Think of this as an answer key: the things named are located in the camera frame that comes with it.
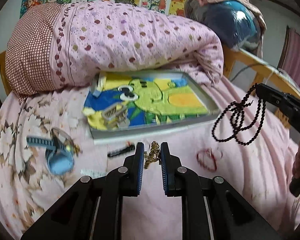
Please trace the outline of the blue bag with cloth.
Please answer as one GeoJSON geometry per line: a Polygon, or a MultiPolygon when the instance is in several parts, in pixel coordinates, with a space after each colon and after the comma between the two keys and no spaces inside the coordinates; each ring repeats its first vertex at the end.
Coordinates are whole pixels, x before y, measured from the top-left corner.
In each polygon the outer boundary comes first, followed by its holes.
{"type": "Polygon", "coordinates": [[[222,44],[263,57],[267,26],[262,12],[249,0],[186,0],[185,16],[212,29],[222,44]]]}

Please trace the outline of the wooden bed frame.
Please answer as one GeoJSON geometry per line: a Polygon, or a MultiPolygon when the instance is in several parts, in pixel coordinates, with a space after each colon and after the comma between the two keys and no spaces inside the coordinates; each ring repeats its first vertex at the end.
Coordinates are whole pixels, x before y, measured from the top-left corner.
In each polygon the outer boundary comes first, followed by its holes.
{"type": "MultiPolygon", "coordinates": [[[[4,94],[7,96],[12,91],[6,76],[5,76],[5,53],[3,51],[0,53],[0,82],[4,88],[4,94]]],[[[233,51],[229,49],[227,46],[223,45],[223,53],[224,53],[224,69],[223,75],[225,77],[230,77],[232,69],[236,62],[241,62],[246,65],[246,67],[242,68],[236,75],[233,77],[232,81],[235,80],[243,71],[247,69],[252,69],[256,72],[256,75],[251,83],[251,86],[256,83],[273,83],[279,90],[285,93],[292,94],[293,96],[300,99],[300,88],[294,83],[293,79],[289,77],[287,73],[285,73],[282,69],[277,69],[270,64],[266,63],[262,59],[256,57],[252,53],[239,49],[238,51],[233,51]]],[[[280,119],[283,125],[286,128],[290,128],[288,124],[288,118],[284,116],[284,114],[278,109],[275,112],[275,115],[280,119]]]]}

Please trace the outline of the white hair clip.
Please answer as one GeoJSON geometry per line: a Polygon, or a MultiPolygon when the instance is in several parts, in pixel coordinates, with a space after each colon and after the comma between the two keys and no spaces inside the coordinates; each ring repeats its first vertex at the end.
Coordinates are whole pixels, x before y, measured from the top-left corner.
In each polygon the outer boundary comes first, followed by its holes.
{"type": "Polygon", "coordinates": [[[106,176],[106,172],[84,168],[81,169],[81,175],[90,176],[91,178],[96,179],[106,176]]]}

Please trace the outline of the silver hair comb clip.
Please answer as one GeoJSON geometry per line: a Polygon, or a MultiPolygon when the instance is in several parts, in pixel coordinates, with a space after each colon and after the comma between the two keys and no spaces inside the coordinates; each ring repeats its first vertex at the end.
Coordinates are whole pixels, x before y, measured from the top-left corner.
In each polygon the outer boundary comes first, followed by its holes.
{"type": "Polygon", "coordinates": [[[127,118],[128,108],[121,103],[114,103],[101,112],[106,128],[125,128],[130,124],[127,118]]]}

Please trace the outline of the blue smart watch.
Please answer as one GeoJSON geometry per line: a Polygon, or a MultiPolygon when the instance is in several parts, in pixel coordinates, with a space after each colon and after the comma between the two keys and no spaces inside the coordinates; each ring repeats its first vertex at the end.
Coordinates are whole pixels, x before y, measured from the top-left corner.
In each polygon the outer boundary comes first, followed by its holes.
{"type": "Polygon", "coordinates": [[[70,172],[74,167],[75,144],[71,137],[57,127],[51,128],[51,139],[27,136],[28,146],[45,148],[48,170],[56,176],[70,172]]]}

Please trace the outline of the pink dotted rolled quilt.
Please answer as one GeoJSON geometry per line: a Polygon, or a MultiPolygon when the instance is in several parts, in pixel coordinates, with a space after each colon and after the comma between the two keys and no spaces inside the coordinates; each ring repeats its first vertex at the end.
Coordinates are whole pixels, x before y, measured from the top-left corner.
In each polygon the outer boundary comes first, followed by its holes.
{"type": "Polygon", "coordinates": [[[171,68],[198,84],[223,74],[218,36],[191,19],[106,1],[29,9],[8,42],[5,72],[19,97],[83,87],[99,72],[171,68]]]}

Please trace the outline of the pink floral bed sheet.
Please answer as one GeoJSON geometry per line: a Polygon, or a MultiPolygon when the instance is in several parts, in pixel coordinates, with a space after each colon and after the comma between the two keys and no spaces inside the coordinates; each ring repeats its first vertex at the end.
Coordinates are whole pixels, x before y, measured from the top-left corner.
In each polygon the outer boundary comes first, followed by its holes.
{"type": "Polygon", "coordinates": [[[104,125],[102,99],[64,89],[0,109],[0,222],[14,239],[281,239],[300,227],[297,145],[274,90],[222,78],[205,114],[104,125]],[[252,96],[262,92],[263,97],[252,96]]]}

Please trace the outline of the grey tray with frog towel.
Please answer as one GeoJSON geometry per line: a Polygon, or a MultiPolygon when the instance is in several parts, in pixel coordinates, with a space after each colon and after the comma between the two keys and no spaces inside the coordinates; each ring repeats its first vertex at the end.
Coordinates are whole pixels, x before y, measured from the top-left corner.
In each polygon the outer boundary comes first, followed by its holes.
{"type": "Polygon", "coordinates": [[[215,120],[220,109],[189,74],[152,70],[101,72],[91,84],[83,114],[92,137],[106,139],[215,120]],[[101,112],[114,103],[127,106],[128,127],[104,125],[101,112]]]}

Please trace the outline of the black hair clip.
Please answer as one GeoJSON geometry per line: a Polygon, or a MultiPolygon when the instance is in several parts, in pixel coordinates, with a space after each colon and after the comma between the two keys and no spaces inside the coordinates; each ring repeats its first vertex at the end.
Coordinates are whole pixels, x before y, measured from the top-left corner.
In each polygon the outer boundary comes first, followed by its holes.
{"type": "Polygon", "coordinates": [[[113,157],[117,157],[119,155],[123,155],[123,154],[126,154],[126,153],[129,153],[129,152],[132,152],[135,150],[135,145],[132,144],[132,145],[128,145],[127,147],[125,148],[122,148],[122,149],[119,149],[119,150],[115,150],[115,151],[112,151],[112,152],[109,152],[107,154],[107,157],[108,158],[113,158],[113,157]]]}

